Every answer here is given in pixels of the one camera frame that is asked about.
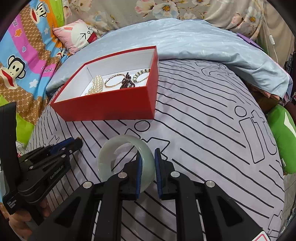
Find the orange star print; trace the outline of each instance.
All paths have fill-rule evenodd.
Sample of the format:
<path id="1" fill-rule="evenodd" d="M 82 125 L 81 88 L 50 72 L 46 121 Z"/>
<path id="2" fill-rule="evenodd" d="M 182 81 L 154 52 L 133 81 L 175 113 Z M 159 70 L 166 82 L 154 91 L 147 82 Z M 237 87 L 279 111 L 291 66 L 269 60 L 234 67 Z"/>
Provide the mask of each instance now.
<path id="1" fill-rule="evenodd" d="M 15 31 L 15 37 L 19 37 L 22 34 L 22 30 L 19 28 Z"/>

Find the monkey print blanket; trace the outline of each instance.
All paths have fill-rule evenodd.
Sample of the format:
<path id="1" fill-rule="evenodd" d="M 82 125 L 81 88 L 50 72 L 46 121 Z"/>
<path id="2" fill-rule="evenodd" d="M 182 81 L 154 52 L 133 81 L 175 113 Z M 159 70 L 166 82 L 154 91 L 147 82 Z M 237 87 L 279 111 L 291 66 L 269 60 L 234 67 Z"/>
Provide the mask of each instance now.
<path id="1" fill-rule="evenodd" d="M 52 28 L 63 25 L 61 1 L 32 0 L 16 16 L 0 42 L 0 106 L 17 102 L 19 153 L 47 105 L 48 82 L 69 57 L 52 33 Z"/>

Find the floral curtain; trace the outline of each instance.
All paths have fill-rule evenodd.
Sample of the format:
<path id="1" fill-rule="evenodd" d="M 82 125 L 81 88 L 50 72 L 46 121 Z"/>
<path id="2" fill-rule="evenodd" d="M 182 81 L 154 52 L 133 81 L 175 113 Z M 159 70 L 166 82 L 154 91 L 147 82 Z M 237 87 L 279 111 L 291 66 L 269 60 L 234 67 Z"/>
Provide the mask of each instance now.
<path id="1" fill-rule="evenodd" d="M 99 36 L 131 24 L 162 18 L 204 19 L 252 40 L 263 22 L 265 0 L 62 0 L 65 23 L 78 19 Z"/>

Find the purple fabric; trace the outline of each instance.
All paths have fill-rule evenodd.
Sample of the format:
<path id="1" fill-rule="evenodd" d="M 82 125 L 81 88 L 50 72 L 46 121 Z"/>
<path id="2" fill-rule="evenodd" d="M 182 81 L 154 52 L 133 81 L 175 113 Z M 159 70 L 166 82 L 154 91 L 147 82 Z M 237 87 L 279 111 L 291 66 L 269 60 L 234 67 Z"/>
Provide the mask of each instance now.
<path id="1" fill-rule="evenodd" d="M 253 40 L 250 40 L 248 37 L 243 36 L 242 34 L 237 33 L 237 36 L 241 37 L 244 41 L 247 43 L 253 45 L 254 47 L 261 49 L 263 51 L 263 48 L 261 48 L 258 44 L 256 44 Z"/>

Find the red box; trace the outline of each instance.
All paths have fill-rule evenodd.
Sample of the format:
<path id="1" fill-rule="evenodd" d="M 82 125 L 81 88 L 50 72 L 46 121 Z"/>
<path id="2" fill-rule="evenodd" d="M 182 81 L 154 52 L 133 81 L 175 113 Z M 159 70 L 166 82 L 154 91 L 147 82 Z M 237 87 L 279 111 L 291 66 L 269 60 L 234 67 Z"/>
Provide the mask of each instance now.
<path id="1" fill-rule="evenodd" d="M 158 85 L 158 55 L 156 46 L 126 50 L 85 63 L 64 84 L 51 102 L 52 108 L 65 121 L 153 119 Z M 150 68 L 148 80 L 134 88 L 117 89 L 84 95 L 92 77 L 130 73 Z"/>

